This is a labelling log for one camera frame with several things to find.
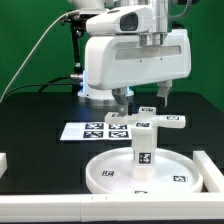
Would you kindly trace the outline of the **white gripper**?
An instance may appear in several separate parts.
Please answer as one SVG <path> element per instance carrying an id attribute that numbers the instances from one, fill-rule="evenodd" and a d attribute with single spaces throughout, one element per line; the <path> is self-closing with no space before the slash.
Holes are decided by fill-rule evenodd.
<path id="1" fill-rule="evenodd" d="M 162 45 L 140 46 L 137 35 L 91 37 L 85 49 L 88 85 L 112 90 L 120 116 L 128 114 L 127 89 L 157 83 L 158 106 L 165 108 L 174 79 L 189 76 L 190 43 L 185 29 L 175 29 Z"/>

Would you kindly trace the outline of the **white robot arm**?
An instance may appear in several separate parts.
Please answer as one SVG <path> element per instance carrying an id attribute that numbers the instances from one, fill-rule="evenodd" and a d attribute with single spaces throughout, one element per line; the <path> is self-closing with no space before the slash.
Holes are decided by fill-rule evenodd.
<path id="1" fill-rule="evenodd" d="M 95 105 L 128 113 L 132 86 L 156 83 L 165 99 L 172 81 L 191 70 L 186 29 L 173 22 L 200 0 L 68 0 L 90 35 L 85 47 L 83 90 Z"/>

